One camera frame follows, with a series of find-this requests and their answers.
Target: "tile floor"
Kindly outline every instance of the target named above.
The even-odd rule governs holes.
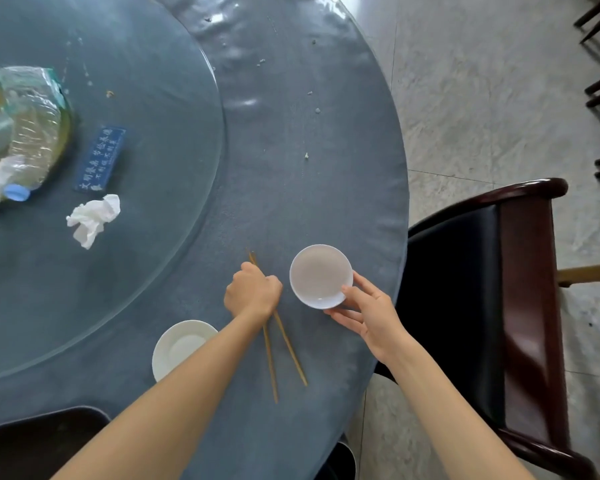
[[[400,117],[410,221],[540,177],[567,179],[554,202],[559,267],[600,262],[600,34],[574,20],[591,0],[342,0],[376,53]],[[600,284],[561,291],[571,438],[600,471]],[[375,376],[351,422],[361,480],[443,480],[397,386]],[[529,466],[538,479],[556,476]]]

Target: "person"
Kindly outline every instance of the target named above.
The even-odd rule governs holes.
[[[407,397],[450,480],[533,480],[404,329],[391,298],[354,272],[357,287],[326,310],[358,333]],[[282,293],[275,276],[245,262],[226,288],[233,320],[145,392],[52,480],[176,480],[182,475],[249,343]]]

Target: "blue bottle cap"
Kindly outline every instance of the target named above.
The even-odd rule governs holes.
[[[15,200],[17,202],[24,202],[31,195],[31,190],[22,185],[9,184],[2,189],[2,194],[9,200]]]

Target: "wooden chopstick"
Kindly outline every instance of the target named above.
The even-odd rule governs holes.
[[[258,261],[256,259],[256,253],[252,253],[251,251],[249,251],[249,260],[251,261],[252,264],[254,264],[256,266],[258,265]],[[284,325],[282,325],[282,320],[280,320],[280,315],[278,314],[277,310],[273,310],[273,318],[276,319],[276,322],[278,323],[278,327],[280,327],[280,332],[282,332],[282,338],[285,339],[285,343],[287,344],[287,348],[289,349],[289,354],[291,354],[291,358],[294,360],[294,363],[296,364],[296,369],[298,371],[298,374],[300,374],[300,379],[302,379],[302,382],[304,382],[305,386],[309,386],[309,383],[306,381],[306,377],[304,376],[302,366],[300,366],[300,361],[298,361],[298,357],[296,357],[294,348],[291,346],[291,340],[289,340],[289,337],[287,336],[287,332],[285,332],[285,327],[284,327]]]
[[[251,264],[254,264],[257,266],[255,255],[252,255],[251,251],[248,251],[248,253],[249,253],[249,261],[251,261]],[[273,389],[273,400],[277,404],[278,403],[278,384],[276,383],[276,370],[273,368],[273,355],[271,354],[271,340],[269,339],[269,331],[267,330],[268,322],[269,322],[269,320],[267,320],[267,322],[264,323],[264,325],[262,326],[262,331],[264,333],[264,345],[267,348],[267,362],[269,363],[269,373],[271,375],[271,387]]]

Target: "white plate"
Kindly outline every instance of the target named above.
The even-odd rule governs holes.
[[[341,251],[326,244],[314,244],[294,258],[289,281],[305,305],[326,310],[344,301],[340,288],[353,285],[353,269]]]
[[[151,367],[156,382],[174,370],[218,331],[200,320],[176,323],[162,334],[153,349]]]

